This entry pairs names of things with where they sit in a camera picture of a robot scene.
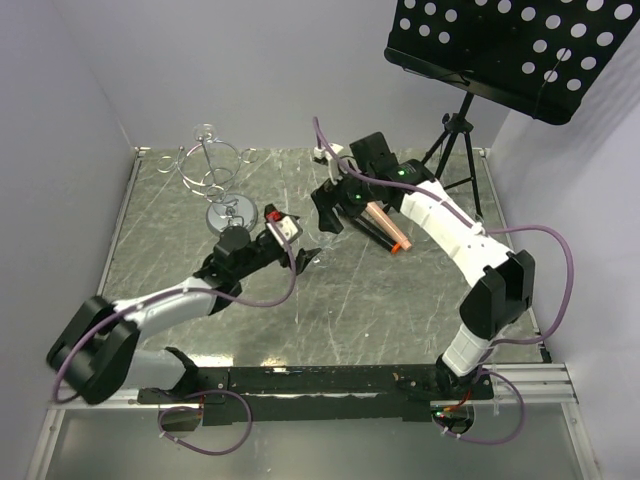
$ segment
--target tripod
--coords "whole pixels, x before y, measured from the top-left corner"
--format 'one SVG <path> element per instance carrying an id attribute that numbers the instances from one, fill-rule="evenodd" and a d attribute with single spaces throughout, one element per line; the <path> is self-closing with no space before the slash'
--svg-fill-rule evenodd
<path id="1" fill-rule="evenodd" d="M 471 101 L 473 100 L 474 95 L 472 93 L 467 93 L 464 97 L 464 101 L 462 102 L 462 107 L 460 107 L 460 111 L 458 113 L 454 113 L 451 117 L 449 114 L 446 114 L 442 119 L 442 123 L 444 124 L 444 132 L 440 135 L 440 138 L 436 140 L 436 143 L 429 149 L 429 151 L 425 154 L 422 159 L 422 164 L 425 165 L 429 159 L 433 156 L 434 153 L 440 148 L 440 146 L 447 140 L 447 145 L 444 147 L 444 152 L 442 153 L 442 158 L 440 158 L 440 162 L 438 163 L 438 168 L 436 170 L 436 178 L 440 180 L 442 177 L 442 173 L 444 172 L 444 168 L 447 166 L 447 162 L 449 161 L 449 157 L 451 156 L 451 152 L 453 147 L 458 139 L 458 135 L 464 135 L 464 143 L 467 148 L 467 161 L 469 162 L 469 177 L 463 180 L 459 180 L 457 182 L 453 182 L 451 185 L 447 185 L 445 190 L 449 190 L 450 188 L 457 187 L 458 185 L 463 185 L 467 182 L 471 182 L 471 187 L 473 189 L 473 201 L 476 205 L 476 214 L 478 217 L 482 218 L 482 208 L 480 207 L 480 194 L 478 192 L 478 181 L 476 179 L 476 167 L 473 163 L 473 149 L 471 147 L 471 131 L 473 130 L 473 125 L 471 125 L 467 119 L 467 113 L 469 112 L 469 107 L 471 106 Z"/>

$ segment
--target white wall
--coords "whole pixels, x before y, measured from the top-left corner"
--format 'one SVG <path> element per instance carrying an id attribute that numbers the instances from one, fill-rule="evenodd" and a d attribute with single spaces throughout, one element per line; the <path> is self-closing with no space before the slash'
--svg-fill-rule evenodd
<path id="1" fill-rule="evenodd" d="M 384 59 L 395 0 L 54 3 L 138 146 L 176 147 L 204 121 L 243 146 L 309 146 L 313 115 L 341 138 L 427 146 L 463 98 Z M 478 99 L 475 144 L 506 115 Z"/>
<path id="2" fill-rule="evenodd" d="M 26 473 L 45 355 L 96 291 L 132 150 L 49 0 L 0 3 L 0 478 Z"/>
<path id="3" fill-rule="evenodd" d="M 567 362 L 607 479 L 640 478 L 640 29 L 616 53 L 574 119 L 554 127 L 510 113 L 490 158 L 509 225 L 560 230 L 575 253 L 576 285 L 549 340 Z M 519 234 L 538 265 L 534 309 L 555 316 L 562 254 L 542 234 Z"/>

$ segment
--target round metal base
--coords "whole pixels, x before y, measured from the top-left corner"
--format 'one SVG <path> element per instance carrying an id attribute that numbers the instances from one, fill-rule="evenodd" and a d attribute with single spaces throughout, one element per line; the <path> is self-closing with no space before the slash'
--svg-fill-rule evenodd
<path id="1" fill-rule="evenodd" d="M 235 204 L 232 208 L 236 218 L 228 218 L 227 209 L 230 207 L 227 205 L 212 203 L 207 209 L 207 227 L 211 233 L 220 235 L 222 230 L 229 225 L 241 225 L 248 231 L 253 230 L 253 227 L 258 223 L 258 207 L 253 203 L 253 200 L 244 195 L 230 193 L 225 197 L 225 203 L 227 205 Z"/>

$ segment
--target black music stand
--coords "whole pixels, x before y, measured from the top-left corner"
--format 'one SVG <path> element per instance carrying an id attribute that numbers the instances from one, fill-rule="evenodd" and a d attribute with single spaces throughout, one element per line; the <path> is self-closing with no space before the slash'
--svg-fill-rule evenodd
<path id="1" fill-rule="evenodd" d="M 470 177 L 446 188 L 471 182 L 481 216 L 466 120 L 474 95 L 565 124 L 639 18 L 631 0 L 399 0 L 385 58 L 467 92 L 423 163 L 448 137 L 440 178 L 464 135 Z"/>

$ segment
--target marble table surface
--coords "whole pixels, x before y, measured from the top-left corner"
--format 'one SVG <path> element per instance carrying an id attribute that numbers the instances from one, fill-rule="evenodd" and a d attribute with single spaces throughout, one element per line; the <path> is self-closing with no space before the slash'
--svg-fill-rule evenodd
<path id="1" fill-rule="evenodd" d="M 423 155 L 417 149 L 396 153 L 401 161 Z M 187 191 L 175 172 L 156 170 L 167 154 L 175 152 L 146 152 L 134 172 L 103 291 L 111 300 L 181 282 L 217 241 L 205 223 L 208 203 Z M 319 232 L 309 194 L 324 181 L 327 170 L 310 157 L 309 149 L 258 149 L 250 157 L 255 163 L 242 166 L 231 190 L 251 197 L 260 211 L 274 203 L 300 215 L 305 232 L 296 249 L 323 249 L 298 277 L 291 298 L 270 309 L 234 304 L 212 317 L 159 333 L 140 348 L 175 346 L 201 365 L 236 366 L 433 363 L 445 350 L 460 326 L 457 309 L 468 290 L 462 274 L 424 231 L 398 213 L 392 218 L 414 247 L 395 256 L 348 224 L 337 236 Z M 216 161 L 224 165 L 231 160 L 221 152 Z M 435 170 L 435 163 L 432 159 L 428 166 Z M 194 158 L 186 169 L 197 177 L 205 165 Z M 476 159 L 476 169 L 485 223 L 489 228 L 501 226 L 481 159 Z M 466 159 L 453 156 L 445 182 L 466 176 Z M 467 212 L 474 212 L 470 184 L 450 194 Z M 262 228 L 259 223 L 252 234 Z M 288 275 L 272 264 L 243 282 L 243 295 L 277 298 L 287 288 Z M 509 332 L 515 338 L 533 334 L 528 313 Z M 502 346 L 494 358 L 502 363 L 541 361 L 536 346 Z"/>

